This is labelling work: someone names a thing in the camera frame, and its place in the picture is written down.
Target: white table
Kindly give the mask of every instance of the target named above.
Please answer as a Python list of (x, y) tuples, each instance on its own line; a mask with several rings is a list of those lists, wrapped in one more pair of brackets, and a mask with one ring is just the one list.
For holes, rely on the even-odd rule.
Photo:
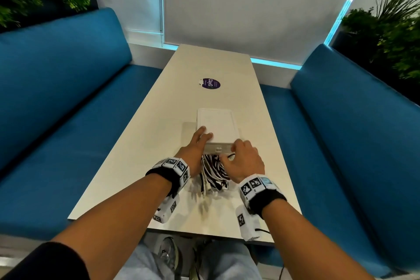
[[(220, 82), (207, 89), (203, 78)], [(77, 219), (93, 206), (143, 177), (158, 160), (186, 145), (196, 127), (198, 108), (231, 109), (241, 138), (248, 139), (265, 163), (266, 175), (300, 212), (264, 97), (248, 55), (181, 45), (162, 71), (92, 182), (71, 212)], [(242, 202), (237, 187), (202, 198), (200, 185), (188, 182), (180, 204), (162, 231), (241, 238), (235, 209)], [(269, 234), (259, 239), (272, 243)]]

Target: round sticker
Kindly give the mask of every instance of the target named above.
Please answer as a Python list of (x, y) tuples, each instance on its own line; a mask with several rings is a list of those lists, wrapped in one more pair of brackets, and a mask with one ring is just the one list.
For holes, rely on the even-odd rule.
[(220, 82), (215, 79), (204, 78), (200, 80), (200, 85), (206, 89), (218, 89), (220, 88)]

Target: seat cushion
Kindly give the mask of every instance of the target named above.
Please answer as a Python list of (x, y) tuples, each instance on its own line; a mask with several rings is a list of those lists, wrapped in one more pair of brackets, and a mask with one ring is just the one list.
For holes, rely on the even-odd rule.
[[(375, 277), (390, 272), (362, 228), (289, 89), (261, 85), (302, 214)], [(275, 249), (262, 263), (282, 265)]]
[(0, 233), (49, 240), (73, 207), (161, 70), (131, 65), (0, 181)]
[(320, 45), (291, 82), (393, 265), (420, 270), (420, 107)]
[(130, 61), (110, 8), (0, 34), (0, 170)]

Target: jeans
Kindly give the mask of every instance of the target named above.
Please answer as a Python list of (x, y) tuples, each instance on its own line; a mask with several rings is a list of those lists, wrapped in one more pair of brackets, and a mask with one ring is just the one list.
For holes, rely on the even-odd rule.
[[(202, 280), (261, 280), (257, 266), (244, 244), (213, 241), (202, 252)], [(147, 246), (139, 244), (115, 280), (174, 280), (174, 274)]]

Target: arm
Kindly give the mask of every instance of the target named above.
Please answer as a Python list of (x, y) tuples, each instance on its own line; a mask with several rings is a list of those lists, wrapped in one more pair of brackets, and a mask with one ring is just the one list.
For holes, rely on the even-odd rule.
[[(201, 171), (201, 155), (212, 134), (202, 127), (175, 157), (190, 167), (191, 177)], [(113, 279), (139, 243), (171, 183), (150, 174), (90, 209), (52, 241), (76, 251), (91, 280)]]
[[(237, 140), (232, 151), (236, 152), (233, 161), (226, 155), (220, 159), (234, 182), (265, 174), (258, 150), (249, 141)], [(286, 201), (272, 201), (262, 210), (262, 217), (293, 279), (374, 279)]]

